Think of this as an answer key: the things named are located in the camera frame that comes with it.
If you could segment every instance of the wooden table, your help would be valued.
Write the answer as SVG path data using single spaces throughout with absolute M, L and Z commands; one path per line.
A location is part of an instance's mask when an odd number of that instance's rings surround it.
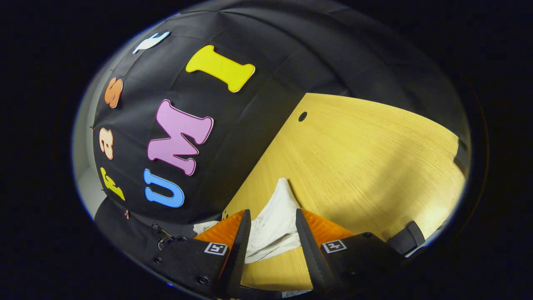
M 307 112 L 300 122 L 298 118 Z M 414 220 L 424 237 L 454 209 L 464 176 L 454 164 L 458 138 L 417 114 L 361 99 L 306 94 L 239 191 L 230 216 L 252 219 L 278 179 L 288 179 L 306 210 L 354 234 L 386 241 Z M 246 264 L 241 284 L 266 290 L 312 289 L 302 248 Z

